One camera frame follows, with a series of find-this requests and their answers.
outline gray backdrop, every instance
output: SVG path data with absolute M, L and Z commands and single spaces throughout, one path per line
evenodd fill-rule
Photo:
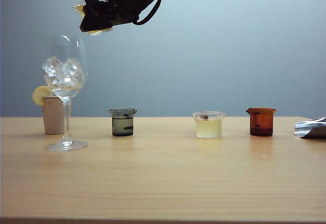
M 83 37 L 89 77 L 73 116 L 326 116 L 326 0 L 163 0 L 152 20 L 101 36 L 79 31 L 79 0 L 1 0 L 1 114 L 41 116 L 32 91 L 45 85 L 42 37 Z

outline black cable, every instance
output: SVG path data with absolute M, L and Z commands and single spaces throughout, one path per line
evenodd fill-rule
M 132 23 L 136 24 L 136 25 L 142 25 L 145 24 L 147 21 L 149 21 L 153 15 L 156 13 L 159 5 L 161 4 L 162 0 L 157 0 L 157 2 L 155 3 L 153 9 L 151 10 L 151 12 L 149 12 L 149 14 L 141 21 L 137 22 L 137 20 L 134 20 Z

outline silver foil bag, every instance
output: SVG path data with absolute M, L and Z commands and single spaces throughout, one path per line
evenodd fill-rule
M 295 123 L 294 134 L 301 138 L 326 139 L 326 117 Z

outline wine glass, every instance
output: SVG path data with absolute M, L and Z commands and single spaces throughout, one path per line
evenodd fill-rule
M 43 77 L 47 85 L 63 102 L 65 133 L 62 139 L 47 146 L 47 151 L 66 151 L 87 146 L 74 140 L 69 133 L 72 98 L 82 89 L 87 77 L 87 57 L 81 39 L 67 35 L 48 36 L 43 42 Z

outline small beaker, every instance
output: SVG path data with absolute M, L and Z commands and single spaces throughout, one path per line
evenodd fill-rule
M 250 135 L 272 136 L 275 111 L 276 109 L 274 108 L 248 108 L 246 112 L 250 115 Z
M 218 111 L 199 111 L 193 113 L 196 122 L 196 136 L 213 138 L 222 136 L 222 120 L 225 113 Z
M 57 135 L 65 132 L 65 114 L 62 100 L 57 96 L 43 97 L 43 123 L 45 134 Z
M 112 115 L 112 135 L 133 135 L 133 115 L 137 110 L 134 108 L 113 108 L 109 112 Z

